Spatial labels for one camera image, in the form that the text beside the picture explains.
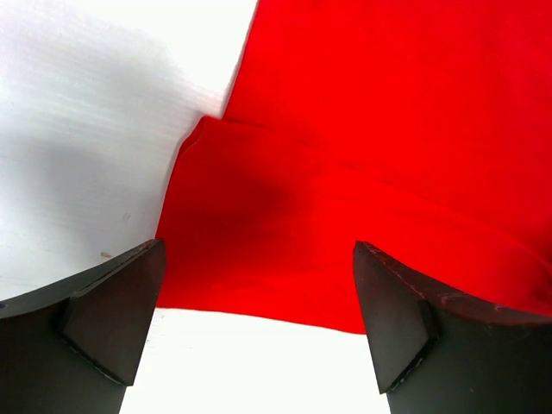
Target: red fabric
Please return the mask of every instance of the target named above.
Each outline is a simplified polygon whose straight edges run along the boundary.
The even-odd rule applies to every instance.
[[[362,332],[365,240],[552,315],[550,27],[546,1],[260,0],[172,174],[160,305]]]

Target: angled black piece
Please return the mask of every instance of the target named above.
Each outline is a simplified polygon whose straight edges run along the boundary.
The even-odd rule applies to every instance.
[[[552,318],[474,298],[365,242],[354,278],[392,414],[552,412]]]
[[[0,303],[0,412],[117,414],[165,273],[162,241]]]

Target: red cloth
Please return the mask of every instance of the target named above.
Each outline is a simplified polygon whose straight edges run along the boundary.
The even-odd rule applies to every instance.
[[[260,0],[171,177],[160,305],[362,332],[365,240],[552,315],[550,27],[546,1]]]

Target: white backdrop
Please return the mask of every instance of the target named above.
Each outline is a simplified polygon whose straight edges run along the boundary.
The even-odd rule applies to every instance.
[[[0,299],[154,235],[255,0],[0,0]],[[124,414],[388,412],[364,336],[158,310]]]

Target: red sheet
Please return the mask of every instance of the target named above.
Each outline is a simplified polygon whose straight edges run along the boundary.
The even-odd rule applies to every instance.
[[[552,315],[552,3],[260,0],[180,150],[161,306],[362,332],[366,240]]]

